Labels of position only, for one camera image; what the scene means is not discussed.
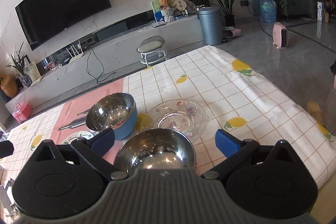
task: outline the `pink space heater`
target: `pink space heater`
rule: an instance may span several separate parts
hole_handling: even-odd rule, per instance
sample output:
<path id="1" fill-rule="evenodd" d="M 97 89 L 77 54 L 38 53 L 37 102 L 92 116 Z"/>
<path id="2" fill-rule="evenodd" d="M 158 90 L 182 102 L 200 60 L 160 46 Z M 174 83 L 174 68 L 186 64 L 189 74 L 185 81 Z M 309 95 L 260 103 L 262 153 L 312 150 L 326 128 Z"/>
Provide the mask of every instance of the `pink space heater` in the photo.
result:
<path id="1" fill-rule="evenodd" d="M 280 22 L 276 22 L 273 27 L 273 44 L 277 45 L 277 48 L 288 46 L 288 31 Z"/>

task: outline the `blue bowl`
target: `blue bowl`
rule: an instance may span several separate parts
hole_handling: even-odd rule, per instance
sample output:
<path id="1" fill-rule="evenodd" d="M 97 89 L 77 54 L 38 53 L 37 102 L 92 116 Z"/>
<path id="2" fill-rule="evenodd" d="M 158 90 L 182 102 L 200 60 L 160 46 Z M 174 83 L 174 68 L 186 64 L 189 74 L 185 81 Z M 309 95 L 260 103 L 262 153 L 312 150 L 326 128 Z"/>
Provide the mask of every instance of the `blue bowl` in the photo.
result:
<path id="1" fill-rule="evenodd" d="M 114 130 L 114 135 L 115 139 L 120 141 L 126 138 L 130 133 L 133 131 L 135 124 L 137 123 L 138 120 L 138 110 L 137 107 L 135 106 L 135 109 L 133 110 L 133 113 L 130 115 L 128 120 L 119 128 L 113 129 Z"/>
<path id="2" fill-rule="evenodd" d="M 118 92 L 95 103 L 90 108 L 85 122 L 93 134 L 112 128 L 115 139 L 122 140 L 133 131 L 137 117 L 137 104 L 132 95 Z"/>

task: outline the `pink box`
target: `pink box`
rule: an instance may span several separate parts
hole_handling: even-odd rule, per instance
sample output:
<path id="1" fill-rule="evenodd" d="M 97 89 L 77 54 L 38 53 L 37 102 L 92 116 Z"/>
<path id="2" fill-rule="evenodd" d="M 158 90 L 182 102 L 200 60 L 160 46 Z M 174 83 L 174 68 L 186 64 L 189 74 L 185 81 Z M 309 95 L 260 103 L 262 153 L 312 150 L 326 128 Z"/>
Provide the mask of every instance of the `pink box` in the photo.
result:
<path id="1" fill-rule="evenodd" d="M 31 113 L 31 107 L 27 103 L 23 103 L 22 105 L 16 105 L 16 110 L 12 113 L 12 115 L 18 122 L 23 122 L 29 118 Z"/>

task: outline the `vase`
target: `vase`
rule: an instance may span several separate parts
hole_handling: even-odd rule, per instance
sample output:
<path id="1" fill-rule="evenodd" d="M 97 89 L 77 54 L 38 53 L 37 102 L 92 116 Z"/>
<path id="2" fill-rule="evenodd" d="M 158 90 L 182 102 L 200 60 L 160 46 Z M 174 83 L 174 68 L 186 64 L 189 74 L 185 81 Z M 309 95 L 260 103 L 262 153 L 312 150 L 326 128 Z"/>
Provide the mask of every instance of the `vase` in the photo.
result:
<path id="1" fill-rule="evenodd" d="M 226 23 L 227 27 L 229 27 L 229 26 L 235 27 L 235 16 L 234 15 L 226 15 L 225 16 L 225 23 Z"/>
<path id="2" fill-rule="evenodd" d="M 19 92 L 13 74 L 5 75 L 5 78 L 1 80 L 1 90 L 10 98 L 15 97 L 15 95 Z"/>
<path id="3" fill-rule="evenodd" d="M 32 84 L 32 79 L 30 78 L 29 75 L 25 74 L 24 76 L 22 76 L 22 81 L 23 83 L 26 85 L 26 87 L 30 87 Z"/>

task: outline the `lemon print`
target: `lemon print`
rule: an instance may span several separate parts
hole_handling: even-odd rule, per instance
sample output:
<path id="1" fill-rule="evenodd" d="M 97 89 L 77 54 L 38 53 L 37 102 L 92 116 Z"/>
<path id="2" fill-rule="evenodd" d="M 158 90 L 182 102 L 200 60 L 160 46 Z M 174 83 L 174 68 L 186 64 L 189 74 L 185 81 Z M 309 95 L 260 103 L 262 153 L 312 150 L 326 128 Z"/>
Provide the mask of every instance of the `lemon print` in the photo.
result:
<path id="1" fill-rule="evenodd" d="M 234 117 L 228 120 L 225 124 L 225 129 L 228 130 L 228 128 L 234 128 L 234 127 L 242 127 L 247 124 L 247 120 L 241 117 Z"/>
<path id="2" fill-rule="evenodd" d="M 147 128 L 150 126 L 152 119 L 145 113 L 140 113 L 135 124 L 135 129 L 141 131 L 142 128 Z"/>
<path id="3" fill-rule="evenodd" d="M 30 150 L 33 151 L 33 149 L 40 143 L 41 140 L 42 140 L 42 135 L 36 136 L 33 142 L 31 143 Z"/>
<path id="4" fill-rule="evenodd" d="M 187 80 L 187 76 L 186 75 L 181 75 L 179 79 L 176 80 L 176 84 L 181 84 L 183 82 L 185 82 Z"/>
<path id="5" fill-rule="evenodd" d="M 334 140 L 331 139 L 331 134 L 329 133 L 329 131 L 319 122 L 317 122 L 317 126 L 320 130 L 320 132 L 330 141 L 333 142 Z"/>
<path id="6" fill-rule="evenodd" d="M 240 61 L 239 59 L 233 60 L 231 63 L 233 69 L 242 75 L 251 76 L 251 67 L 250 65 Z"/>

